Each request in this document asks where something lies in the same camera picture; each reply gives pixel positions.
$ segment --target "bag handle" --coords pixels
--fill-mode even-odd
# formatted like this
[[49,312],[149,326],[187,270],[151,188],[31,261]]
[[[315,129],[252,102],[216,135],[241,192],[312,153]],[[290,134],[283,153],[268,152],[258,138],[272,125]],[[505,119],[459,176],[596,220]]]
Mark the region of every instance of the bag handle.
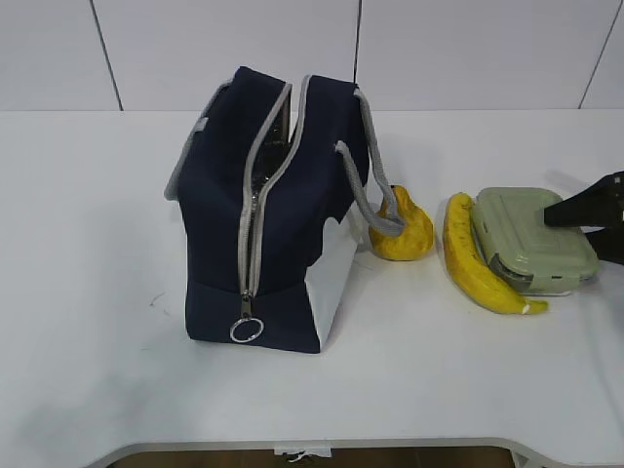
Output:
[[369,148],[370,160],[372,162],[372,176],[381,189],[383,199],[386,202],[387,218],[379,216],[372,209],[371,204],[367,199],[367,194],[364,191],[364,187],[362,186],[358,169],[353,161],[353,157],[351,156],[349,146],[347,146],[344,141],[340,140],[335,144],[335,151],[342,155],[344,170],[347,173],[351,190],[353,190],[353,196],[355,197],[355,201],[360,209],[360,212],[362,212],[364,219],[372,228],[376,229],[384,236],[399,237],[403,233],[406,223],[399,216],[399,204],[397,203],[397,197],[390,187],[386,174],[383,171],[383,163],[381,162],[381,155],[379,154],[377,137],[374,134],[374,126],[372,125],[371,107],[360,89],[356,89],[353,96],[360,101],[364,131]]

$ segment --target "zipper pull ring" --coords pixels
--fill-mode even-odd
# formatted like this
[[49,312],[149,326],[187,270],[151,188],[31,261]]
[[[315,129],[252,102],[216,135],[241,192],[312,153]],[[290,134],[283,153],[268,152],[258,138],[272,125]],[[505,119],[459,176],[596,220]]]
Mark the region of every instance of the zipper pull ring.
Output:
[[[247,338],[239,338],[236,336],[236,329],[247,322],[255,322],[257,324],[257,331]],[[252,297],[249,292],[245,291],[241,295],[241,318],[238,319],[232,327],[230,327],[230,338],[235,343],[249,343],[258,338],[262,332],[264,332],[264,322],[257,317],[254,317],[252,312]]]

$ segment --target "navy blue lunch bag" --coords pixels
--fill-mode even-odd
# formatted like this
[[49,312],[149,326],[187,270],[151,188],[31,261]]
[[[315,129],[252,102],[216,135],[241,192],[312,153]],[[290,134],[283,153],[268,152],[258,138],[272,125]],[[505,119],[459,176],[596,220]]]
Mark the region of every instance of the navy blue lunch bag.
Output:
[[[192,339],[319,353],[362,217],[403,231],[357,85],[306,77],[289,140],[291,88],[241,67],[201,113],[165,190],[186,229]],[[387,218],[366,199],[370,159]]]

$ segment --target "yellow banana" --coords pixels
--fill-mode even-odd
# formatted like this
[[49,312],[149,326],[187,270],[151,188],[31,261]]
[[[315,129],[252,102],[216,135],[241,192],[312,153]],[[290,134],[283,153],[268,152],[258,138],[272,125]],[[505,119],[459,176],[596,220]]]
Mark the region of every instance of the yellow banana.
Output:
[[483,262],[473,238],[470,212],[474,202],[465,193],[448,201],[444,228],[447,270],[453,281],[485,308],[499,314],[539,314],[548,302],[515,292]]

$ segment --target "gray zipper trim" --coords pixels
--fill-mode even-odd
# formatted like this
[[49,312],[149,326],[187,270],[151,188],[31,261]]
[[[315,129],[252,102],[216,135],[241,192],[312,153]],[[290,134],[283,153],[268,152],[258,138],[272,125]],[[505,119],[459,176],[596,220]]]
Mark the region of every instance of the gray zipper trim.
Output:
[[269,191],[277,183],[281,176],[284,175],[286,169],[291,164],[294,154],[299,149],[301,144],[301,137],[303,136],[303,126],[305,124],[305,106],[307,103],[308,85],[310,83],[311,75],[307,75],[303,78],[301,84],[301,95],[299,96],[299,108],[296,127],[294,129],[294,136],[292,139],[291,150],[288,156],[282,163],[282,166],[275,172],[275,174],[269,178],[266,183],[260,189],[260,193],[257,198],[257,205],[255,208],[255,223],[253,225],[253,238],[252,238],[252,255],[250,267],[250,282],[248,284],[248,291],[251,296],[257,294],[257,289],[260,283],[260,266],[262,262],[262,233],[264,232],[264,206],[266,204],[266,198]]
[[[277,117],[278,112],[284,105],[284,101],[291,92],[293,85],[286,83],[282,92],[278,96],[277,100],[271,107],[271,110],[267,114],[260,130],[258,131],[255,139],[253,140],[250,152],[247,155],[247,162],[245,163],[245,173],[243,175],[243,209],[241,210],[241,220],[239,222],[238,229],[238,276],[241,286],[241,293],[251,294],[251,288],[247,284],[247,271],[250,265],[247,264],[247,248],[249,242],[249,230],[252,222],[252,170],[254,169],[255,156],[257,155],[266,134],[268,133],[273,121]],[[256,225],[257,225],[257,209],[259,207],[259,199],[256,205]]]

